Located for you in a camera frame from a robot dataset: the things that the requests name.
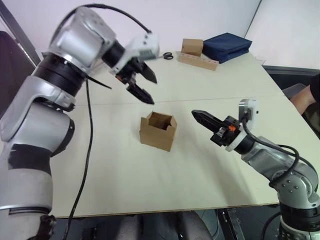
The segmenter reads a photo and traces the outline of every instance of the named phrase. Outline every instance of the wooden block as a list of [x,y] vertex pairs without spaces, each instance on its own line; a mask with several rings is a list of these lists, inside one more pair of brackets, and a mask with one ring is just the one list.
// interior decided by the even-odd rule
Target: wooden block
[[204,41],[201,39],[184,38],[182,41],[181,52],[184,54],[190,54],[190,55],[200,57],[202,54],[203,47],[204,47]]
[[196,67],[204,68],[204,69],[209,69],[215,71],[219,62],[211,59],[204,59],[199,56],[193,56],[190,54],[186,53],[180,53],[179,62],[185,63],[185,64],[190,64]]

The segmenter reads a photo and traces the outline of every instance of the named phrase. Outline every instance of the wooden block with holes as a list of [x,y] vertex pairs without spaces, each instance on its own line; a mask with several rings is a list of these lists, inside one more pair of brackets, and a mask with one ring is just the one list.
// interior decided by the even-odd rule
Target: wooden block with holes
[[196,67],[215,71],[219,62],[211,59],[201,58],[186,53],[180,53],[178,61],[185,64],[190,64]]

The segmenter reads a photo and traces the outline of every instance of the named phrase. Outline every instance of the cardboard box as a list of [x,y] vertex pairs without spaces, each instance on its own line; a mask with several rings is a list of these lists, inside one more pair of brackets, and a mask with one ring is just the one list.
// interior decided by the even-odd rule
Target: cardboard box
[[201,58],[199,56],[193,56],[190,54],[185,54],[185,53],[180,53],[179,62],[185,63],[185,64],[190,64],[196,67],[204,68],[204,69],[209,69],[215,71],[219,62],[216,60],[211,60],[211,59],[205,59]]
[[182,41],[181,52],[184,54],[190,54],[190,55],[200,57],[202,54],[203,47],[204,47],[204,41],[201,39],[184,38]]
[[173,116],[153,111],[147,117],[141,117],[140,141],[170,152],[176,129],[177,122]]

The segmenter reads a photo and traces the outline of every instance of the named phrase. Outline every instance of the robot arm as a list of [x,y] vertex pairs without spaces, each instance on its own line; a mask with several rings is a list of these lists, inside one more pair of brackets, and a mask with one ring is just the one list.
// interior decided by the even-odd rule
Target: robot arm
[[[241,159],[258,173],[270,180],[270,187],[277,191],[281,219],[280,240],[320,239],[320,198],[315,189],[318,175],[309,165],[298,163],[288,175],[284,173],[294,160],[288,154],[260,144],[244,130],[244,122],[253,128],[258,113],[255,100],[243,99],[239,104],[240,122],[228,116],[224,121],[206,111],[193,110],[197,122],[214,132],[211,140],[241,154]],[[278,145],[260,136],[258,139],[275,148]]]
[[0,120],[4,148],[0,155],[0,238],[49,239],[55,218],[50,158],[70,142],[75,124],[75,96],[98,59],[142,102],[152,97],[136,85],[142,74],[157,83],[144,60],[159,55],[158,37],[146,33],[124,48],[115,33],[91,9],[79,7],[48,52],[28,76]]

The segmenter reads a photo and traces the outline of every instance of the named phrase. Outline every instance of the open cardboard box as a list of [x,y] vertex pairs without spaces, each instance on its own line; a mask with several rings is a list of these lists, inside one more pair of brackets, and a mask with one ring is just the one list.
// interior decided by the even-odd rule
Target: open cardboard box
[[177,122],[173,116],[153,111],[147,117],[141,117],[140,141],[170,152],[176,129]]

